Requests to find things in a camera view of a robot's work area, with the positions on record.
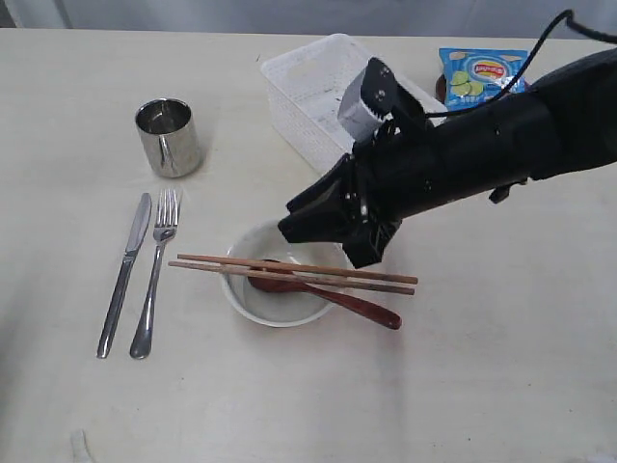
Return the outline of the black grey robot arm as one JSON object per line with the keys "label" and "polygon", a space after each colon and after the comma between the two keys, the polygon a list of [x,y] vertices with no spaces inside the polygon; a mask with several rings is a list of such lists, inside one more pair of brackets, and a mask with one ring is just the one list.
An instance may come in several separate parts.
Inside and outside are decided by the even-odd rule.
{"label": "black grey robot arm", "polygon": [[333,242],[362,268],[381,261],[402,221],[512,186],[616,160],[616,53],[559,68],[522,93],[433,124],[387,65],[369,60],[339,107],[354,145],[287,204],[290,243]]}

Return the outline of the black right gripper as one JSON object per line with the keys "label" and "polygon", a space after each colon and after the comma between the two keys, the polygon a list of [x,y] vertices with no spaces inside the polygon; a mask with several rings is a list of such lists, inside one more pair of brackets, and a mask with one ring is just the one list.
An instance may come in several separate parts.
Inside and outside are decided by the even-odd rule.
{"label": "black right gripper", "polygon": [[382,261],[401,220],[492,188],[492,117],[464,115],[417,135],[357,143],[290,200],[290,243],[337,242],[359,269]]}

